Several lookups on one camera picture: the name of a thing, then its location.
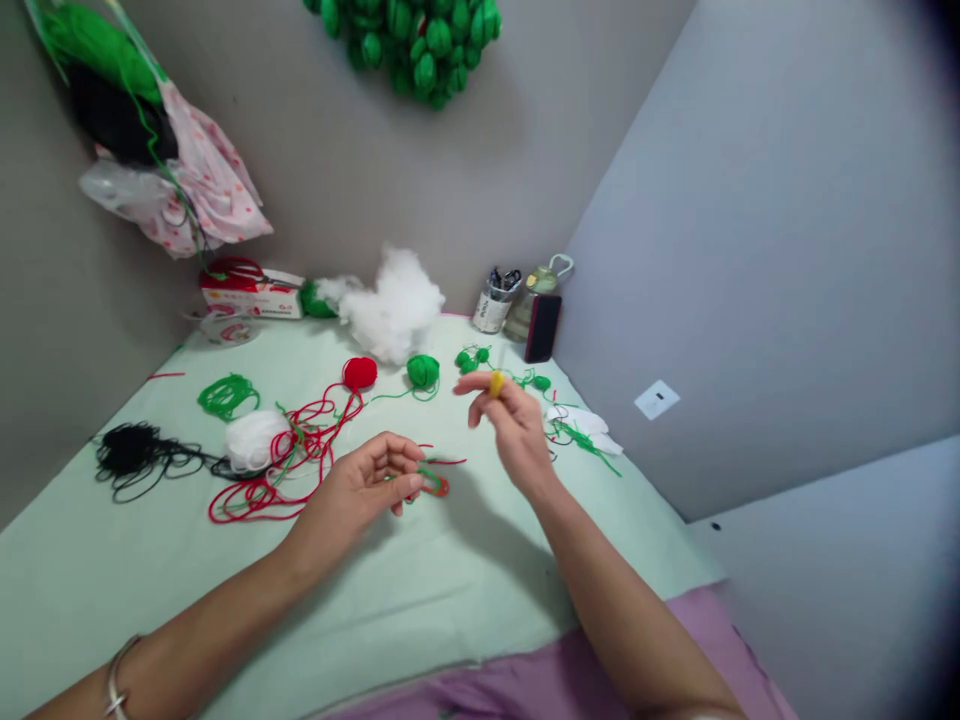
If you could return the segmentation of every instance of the scissors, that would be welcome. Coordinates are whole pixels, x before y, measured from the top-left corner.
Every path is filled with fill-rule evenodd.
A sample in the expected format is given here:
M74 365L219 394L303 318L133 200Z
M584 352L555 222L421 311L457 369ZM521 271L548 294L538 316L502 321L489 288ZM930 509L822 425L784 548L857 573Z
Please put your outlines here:
M511 290L514 285L520 282L520 277L521 275L519 270L508 272L506 275L503 276L503 286L502 286L503 289Z
M292 290L300 289L300 286L294 283L271 278L263 271L260 265L249 258L226 257L214 260L210 263L210 272L226 275L227 278L241 282L247 287L259 283L267 283L276 287L290 288Z

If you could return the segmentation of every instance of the tissue box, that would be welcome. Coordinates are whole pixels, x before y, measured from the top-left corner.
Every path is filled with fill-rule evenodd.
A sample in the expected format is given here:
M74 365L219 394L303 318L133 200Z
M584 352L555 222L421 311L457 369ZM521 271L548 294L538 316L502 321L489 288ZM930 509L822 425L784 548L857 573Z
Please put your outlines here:
M200 276L200 290L207 307L215 310L218 305L242 307L251 315L266 318L299 320L303 317L299 288L306 278L279 270L267 270L263 274L269 280L296 285L296 288L275 285L272 282L244 281L232 276L218 280L206 273Z

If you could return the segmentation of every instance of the smartphone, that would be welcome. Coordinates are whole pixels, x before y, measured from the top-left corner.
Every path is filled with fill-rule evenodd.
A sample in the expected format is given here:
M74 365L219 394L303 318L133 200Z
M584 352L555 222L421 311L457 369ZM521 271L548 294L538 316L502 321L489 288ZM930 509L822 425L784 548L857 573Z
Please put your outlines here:
M527 350L524 362L546 362L553 355L553 341L557 337L560 322L559 295L538 295L533 299L533 314L530 318L530 334L527 335Z

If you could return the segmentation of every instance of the light switch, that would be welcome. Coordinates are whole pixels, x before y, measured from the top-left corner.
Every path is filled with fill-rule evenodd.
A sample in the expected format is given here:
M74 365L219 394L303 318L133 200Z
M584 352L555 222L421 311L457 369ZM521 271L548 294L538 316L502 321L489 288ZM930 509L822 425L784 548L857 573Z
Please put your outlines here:
M633 401L648 420L656 420L680 402L677 395L663 380L657 380L647 391Z

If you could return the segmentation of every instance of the white yarn ball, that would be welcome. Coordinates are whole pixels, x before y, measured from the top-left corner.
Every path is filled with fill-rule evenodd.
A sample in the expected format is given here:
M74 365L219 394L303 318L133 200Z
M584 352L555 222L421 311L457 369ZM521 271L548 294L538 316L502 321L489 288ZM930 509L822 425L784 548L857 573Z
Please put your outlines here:
M227 425L227 457L236 473L259 472L273 461L273 439L290 430L290 423L277 410L255 410ZM286 451L291 440L281 443Z

